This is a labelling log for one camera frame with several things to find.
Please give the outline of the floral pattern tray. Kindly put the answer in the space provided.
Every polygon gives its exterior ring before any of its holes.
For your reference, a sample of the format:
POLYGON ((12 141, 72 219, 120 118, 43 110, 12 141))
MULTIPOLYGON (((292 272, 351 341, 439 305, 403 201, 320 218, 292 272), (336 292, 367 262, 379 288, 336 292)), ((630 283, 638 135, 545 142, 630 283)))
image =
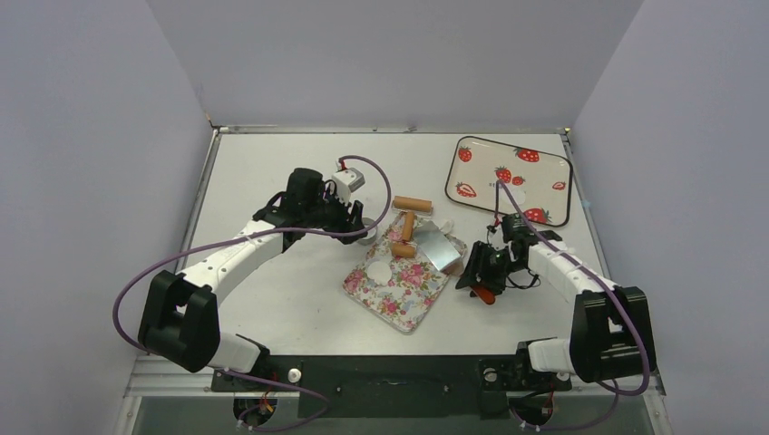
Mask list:
POLYGON ((404 215, 399 213, 368 248, 343 280, 342 289, 369 313, 400 333, 410 334, 427 316, 450 276, 438 271, 420 252, 415 258, 391 254, 391 243, 401 236, 404 215), (366 266, 372 260, 390 264, 392 278, 387 285, 377 285, 368 278, 366 266))

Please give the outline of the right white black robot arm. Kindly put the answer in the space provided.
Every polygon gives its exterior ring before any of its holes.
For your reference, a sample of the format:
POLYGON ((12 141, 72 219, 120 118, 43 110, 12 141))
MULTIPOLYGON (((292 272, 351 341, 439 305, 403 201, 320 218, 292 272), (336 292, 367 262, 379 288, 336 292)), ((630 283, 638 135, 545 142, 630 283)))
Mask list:
POLYGON ((457 288, 490 305, 515 288, 513 274, 529 273, 533 284, 546 283, 573 304, 569 336, 524 343, 511 363, 513 379, 533 387, 547 373, 575 375, 584 382, 639 375, 646 386, 657 368, 645 293, 622 286, 579 260, 554 231, 538 231, 519 215, 501 218, 488 230, 502 232, 504 245, 472 245, 457 288))

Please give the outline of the white dough piece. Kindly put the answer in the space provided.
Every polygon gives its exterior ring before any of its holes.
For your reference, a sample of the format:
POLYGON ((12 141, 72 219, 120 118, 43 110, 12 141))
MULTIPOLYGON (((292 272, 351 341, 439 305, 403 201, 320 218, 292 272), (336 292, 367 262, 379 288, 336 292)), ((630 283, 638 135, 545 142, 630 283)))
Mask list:
POLYGON ((392 269, 386 261, 372 260, 366 266, 366 274, 377 285, 387 285, 392 278, 392 269))

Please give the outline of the metal spatula wooden handle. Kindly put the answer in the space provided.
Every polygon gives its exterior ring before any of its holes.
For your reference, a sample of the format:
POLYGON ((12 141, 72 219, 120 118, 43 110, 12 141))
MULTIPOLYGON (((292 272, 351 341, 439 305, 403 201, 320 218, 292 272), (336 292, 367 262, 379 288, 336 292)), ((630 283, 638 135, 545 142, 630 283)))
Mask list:
POLYGON ((419 224, 413 234, 417 249, 424 254, 433 266, 440 272, 457 278, 455 288, 468 293, 470 298, 482 301, 486 305, 494 305, 496 296, 475 278, 467 277, 464 273, 463 254, 442 232, 428 220, 419 224))

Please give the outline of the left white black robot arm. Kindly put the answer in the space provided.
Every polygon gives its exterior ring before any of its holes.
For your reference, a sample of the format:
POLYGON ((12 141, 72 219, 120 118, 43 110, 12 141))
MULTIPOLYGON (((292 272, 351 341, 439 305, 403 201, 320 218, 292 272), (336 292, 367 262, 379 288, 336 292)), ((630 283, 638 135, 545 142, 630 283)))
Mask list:
POLYGON ((268 260, 284 253, 307 229, 331 234, 344 245, 365 235, 363 205, 352 194, 365 183, 357 169, 341 169, 331 179, 297 168, 284 190, 273 196, 242 228, 237 242, 224 246, 178 274, 152 278, 144 306, 139 343, 186 369, 234 371, 247 389, 264 387, 270 364, 267 348, 237 333, 226 333, 219 306, 268 260))

